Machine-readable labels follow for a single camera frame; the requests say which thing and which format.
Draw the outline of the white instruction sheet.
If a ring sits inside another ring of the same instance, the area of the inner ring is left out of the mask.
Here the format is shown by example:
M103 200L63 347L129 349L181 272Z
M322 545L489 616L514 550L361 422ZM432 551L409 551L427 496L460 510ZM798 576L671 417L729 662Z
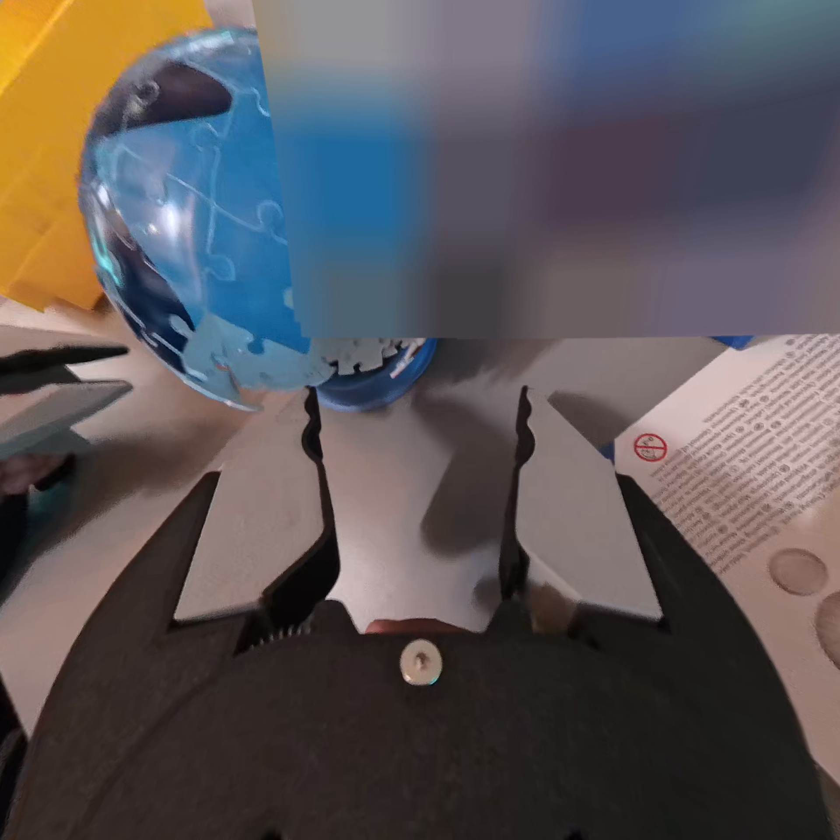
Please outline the white instruction sheet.
M839 337L726 350L616 438L760 636L839 782Z

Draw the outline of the person's left hand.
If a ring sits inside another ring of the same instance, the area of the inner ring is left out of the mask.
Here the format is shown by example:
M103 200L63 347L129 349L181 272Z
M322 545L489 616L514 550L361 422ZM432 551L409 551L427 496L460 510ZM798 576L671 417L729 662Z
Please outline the person's left hand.
M71 466L70 455L21 454L1 461L1 498L25 495Z

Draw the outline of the person's right hand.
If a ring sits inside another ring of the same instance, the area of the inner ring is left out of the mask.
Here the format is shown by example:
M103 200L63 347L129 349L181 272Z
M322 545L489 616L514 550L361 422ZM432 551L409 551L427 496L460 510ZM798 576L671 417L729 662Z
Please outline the person's right hand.
M465 633L466 630L457 625L445 623L435 618L415 617L407 619L376 619L364 630L365 634L397 634L425 637L429 634Z

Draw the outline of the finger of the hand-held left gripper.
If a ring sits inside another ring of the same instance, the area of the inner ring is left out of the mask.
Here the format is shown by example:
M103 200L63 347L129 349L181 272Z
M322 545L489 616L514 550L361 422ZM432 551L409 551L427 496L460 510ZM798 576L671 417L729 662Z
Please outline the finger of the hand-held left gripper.
M87 446L75 427L130 394L127 381L48 384L1 398L1 459L68 455Z
M20 395L49 384L72 384L69 367L127 354L121 344L64 344L44 350L19 350L1 359L1 395Z

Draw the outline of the yellow storage bin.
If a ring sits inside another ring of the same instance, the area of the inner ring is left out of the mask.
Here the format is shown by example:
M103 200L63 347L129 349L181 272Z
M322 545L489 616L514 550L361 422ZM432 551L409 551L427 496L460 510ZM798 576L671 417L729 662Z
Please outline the yellow storage bin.
M1 292L43 311L102 291L77 204L81 147L126 67L212 23L200 1L1 3Z

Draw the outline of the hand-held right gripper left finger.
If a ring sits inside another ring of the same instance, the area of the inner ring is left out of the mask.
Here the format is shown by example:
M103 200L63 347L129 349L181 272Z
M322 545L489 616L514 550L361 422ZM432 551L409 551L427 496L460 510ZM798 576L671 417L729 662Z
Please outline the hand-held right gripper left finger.
M255 635L280 637L328 597L340 557L321 429L307 388L268 397L220 450L177 623L246 616Z

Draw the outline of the blue round ball stand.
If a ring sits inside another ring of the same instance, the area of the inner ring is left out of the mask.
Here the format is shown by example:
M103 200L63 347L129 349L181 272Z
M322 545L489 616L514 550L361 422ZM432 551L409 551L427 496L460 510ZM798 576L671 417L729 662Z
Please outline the blue round ball stand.
M380 410L407 394L431 364L436 339L325 339L323 359L332 376L316 386L333 411Z

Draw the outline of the blue puzzle ball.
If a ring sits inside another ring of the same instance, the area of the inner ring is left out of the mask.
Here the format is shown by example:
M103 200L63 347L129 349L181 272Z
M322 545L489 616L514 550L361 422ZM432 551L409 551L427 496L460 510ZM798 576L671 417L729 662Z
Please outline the blue puzzle ball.
M295 318L255 28L136 59L92 117L78 202L107 298L192 389L254 412L260 394L333 375Z

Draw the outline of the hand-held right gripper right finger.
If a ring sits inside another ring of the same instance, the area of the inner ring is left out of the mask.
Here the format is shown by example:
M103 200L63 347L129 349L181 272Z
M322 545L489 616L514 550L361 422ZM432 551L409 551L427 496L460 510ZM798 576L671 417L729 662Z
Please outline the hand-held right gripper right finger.
M538 633L607 615L664 616L613 464L541 393L523 386L500 541L501 599Z

